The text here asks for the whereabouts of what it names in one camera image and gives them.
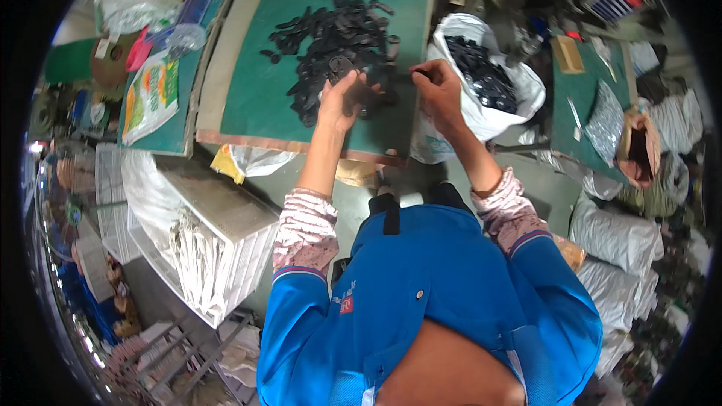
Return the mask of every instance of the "gray floor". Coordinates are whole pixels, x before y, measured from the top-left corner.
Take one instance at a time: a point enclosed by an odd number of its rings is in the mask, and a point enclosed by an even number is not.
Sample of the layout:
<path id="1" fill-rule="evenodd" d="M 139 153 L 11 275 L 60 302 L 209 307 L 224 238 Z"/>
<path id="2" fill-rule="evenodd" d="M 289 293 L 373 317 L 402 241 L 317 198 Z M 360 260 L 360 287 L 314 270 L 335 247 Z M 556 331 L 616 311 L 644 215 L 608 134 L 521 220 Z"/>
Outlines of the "gray floor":
<path id="1" fill-rule="evenodd" d="M 518 144 L 516 139 L 523 130 L 522 126 L 511 127 L 495 141 L 503 145 Z M 571 209 L 581 191 L 581 186 L 564 174 L 554 172 L 549 165 L 540 164 L 528 156 L 499 154 L 496 160 L 500 165 L 513 167 L 515 175 L 524 185 L 525 196 L 534 203 L 539 216 L 549 223 L 549 229 L 560 236 L 567 236 Z M 247 179 L 246 183 L 264 192 L 268 200 L 282 205 L 284 195 L 295 185 L 304 161 L 305 156 L 299 155 L 274 174 Z M 466 199 L 467 205 L 473 210 L 467 194 L 470 187 L 469 180 L 461 163 L 454 159 L 447 162 L 446 168 L 448 180 L 456 186 Z M 438 176 L 438 172 L 433 168 L 429 169 L 416 161 L 411 161 L 409 167 L 404 170 L 389 171 L 397 197 L 401 197 L 402 207 L 421 203 L 422 198 L 418 193 L 420 187 L 427 185 L 433 177 Z M 371 193 L 367 189 L 336 181 L 333 201 L 338 209 L 336 226 L 340 248 L 338 258 L 347 257 L 359 225 L 368 216 L 367 202 L 370 198 Z M 144 259 L 134 260 L 123 269 L 144 327 L 157 320 L 171 320 L 185 313 L 187 310 L 185 305 L 155 275 Z M 271 290 L 271 271 L 269 264 L 256 292 L 242 303 L 242 306 L 257 312 L 261 323 L 265 318 L 266 303 Z"/>

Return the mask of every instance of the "pink plastic object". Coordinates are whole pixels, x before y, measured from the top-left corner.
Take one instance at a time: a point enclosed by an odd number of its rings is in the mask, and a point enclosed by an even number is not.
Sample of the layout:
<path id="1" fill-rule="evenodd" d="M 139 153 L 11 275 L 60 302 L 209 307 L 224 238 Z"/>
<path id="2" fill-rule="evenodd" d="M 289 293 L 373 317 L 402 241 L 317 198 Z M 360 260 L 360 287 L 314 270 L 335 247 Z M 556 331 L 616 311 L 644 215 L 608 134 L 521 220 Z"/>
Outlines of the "pink plastic object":
<path id="1" fill-rule="evenodd" d="M 138 39 L 133 43 L 131 51 L 128 53 L 128 59 L 126 59 L 126 72 L 137 71 L 148 58 L 150 50 L 153 48 L 153 43 L 143 41 L 147 32 L 148 26 L 145 26 L 145 28 L 140 31 Z"/>

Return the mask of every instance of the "blue sleeve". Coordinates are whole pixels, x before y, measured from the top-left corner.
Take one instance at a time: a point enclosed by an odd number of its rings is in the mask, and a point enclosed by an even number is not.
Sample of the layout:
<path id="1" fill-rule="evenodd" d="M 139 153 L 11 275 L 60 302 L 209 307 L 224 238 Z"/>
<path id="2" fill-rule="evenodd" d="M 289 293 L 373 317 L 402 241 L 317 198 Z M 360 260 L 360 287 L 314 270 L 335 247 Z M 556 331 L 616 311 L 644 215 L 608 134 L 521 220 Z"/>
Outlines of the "blue sleeve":
<path id="1" fill-rule="evenodd" d="M 274 275 L 258 358 L 258 398 L 265 406 L 291 404 L 288 386 L 303 346 L 326 319 L 326 278 L 313 268 L 286 267 Z"/>
<path id="2" fill-rule="evenodd" d="M 570 404 L 599 361 L 599 312 L 548 232 L 525 234 L 509 254 L 524 313 L 537 326 L 555 365 L 558 404 Z"/>

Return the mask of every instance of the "striped sleeve cuff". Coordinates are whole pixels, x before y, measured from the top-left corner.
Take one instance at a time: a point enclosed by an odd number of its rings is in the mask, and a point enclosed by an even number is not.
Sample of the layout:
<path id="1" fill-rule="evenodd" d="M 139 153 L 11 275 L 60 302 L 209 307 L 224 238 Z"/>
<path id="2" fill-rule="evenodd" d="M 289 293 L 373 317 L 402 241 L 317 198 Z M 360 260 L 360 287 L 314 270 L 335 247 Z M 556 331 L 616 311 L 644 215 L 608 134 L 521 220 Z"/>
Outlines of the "striped sleeve cuff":
<path id="1" fill-rule="evenodd" d="M 318 279 L 322 280 L 324 284 L 326 284 L 326 276 L 323 275 L 320 271 L 318 271 L 316 268 L 310 268 L 310 267 L 300 267 L 298 265 L 290 266 L 282 268 L 273 275 L 273 283 L 275 284 L 278 279 L 284 276 L 290 276 L 290 275 L 311 275 L 316 276 Z"/>
<path id="2" fill-rule="evenodd" d="M 511 246 L 509 249 L 509 258 L 513 258 L 514 254 L 519 250 L 519 248 L 523 247 L 525 244 L 532 240 L 536 239 L 550 239 L 554 241 L 554 238 L 552 237 L 552 234 L 550 232 L 547 232 L 546 230 L 532 230 L 529 233 L 525 233 L 521 237 L 517 239 L 517 241 Z"/>

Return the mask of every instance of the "blue shirt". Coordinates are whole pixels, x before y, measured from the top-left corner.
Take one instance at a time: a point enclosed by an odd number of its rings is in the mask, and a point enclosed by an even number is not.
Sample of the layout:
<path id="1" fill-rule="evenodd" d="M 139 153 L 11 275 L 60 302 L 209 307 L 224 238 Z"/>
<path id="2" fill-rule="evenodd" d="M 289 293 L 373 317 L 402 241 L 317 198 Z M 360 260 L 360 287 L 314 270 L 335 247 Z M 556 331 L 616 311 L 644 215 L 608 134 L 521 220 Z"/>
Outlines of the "blue shirt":
<path id="1" fill-rule="evenodd" d="M 549 233 L 530 232 L 505 257 L 473 215 L 443 205 L 385 213 L 359 231 L 329 298 L 307 267 L 274 275 L 258 361 L 268 406 L 373 404 L 426 317 L 506 364 L 528 404 L 570 404 L 593 373 L 601 322 Z"/>

